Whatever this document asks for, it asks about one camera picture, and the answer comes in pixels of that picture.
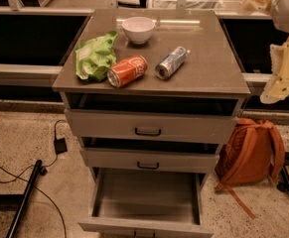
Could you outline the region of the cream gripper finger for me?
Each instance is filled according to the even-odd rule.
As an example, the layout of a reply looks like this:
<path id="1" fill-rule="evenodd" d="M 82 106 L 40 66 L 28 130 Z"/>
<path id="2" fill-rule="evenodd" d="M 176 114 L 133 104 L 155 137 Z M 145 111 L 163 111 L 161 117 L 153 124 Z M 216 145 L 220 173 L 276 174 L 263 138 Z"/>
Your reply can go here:
<path id="1" fill-rule="evenodd" d="M 240 4 L 240 9 L 244 12 L 262 12 L 269 13 L 272 0 L 243 0 Z"/>
<path id="2" fill-rule="evenodd" d="M 287 96 L 289 96 L 289 79 L 272 75 L 263 88 L 260 101 L 264 104 L 274 104 Z"/>

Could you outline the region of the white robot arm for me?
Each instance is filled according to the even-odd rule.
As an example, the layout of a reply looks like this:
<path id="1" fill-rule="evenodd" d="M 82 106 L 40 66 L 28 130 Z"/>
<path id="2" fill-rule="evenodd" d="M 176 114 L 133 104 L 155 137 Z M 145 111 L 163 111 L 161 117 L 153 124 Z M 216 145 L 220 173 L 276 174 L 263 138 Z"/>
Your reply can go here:
<path id="1" fill-rule="evenodd" d="M 289 34 L 289 0 L 243 0 L 240 11 L 269 15 L 277 30 Z M 289 36 L 282 45 L 270 45 L 270 56 L 272 75 L 260 95 L 264 104 L 276 103 L 289 95 Z"/>

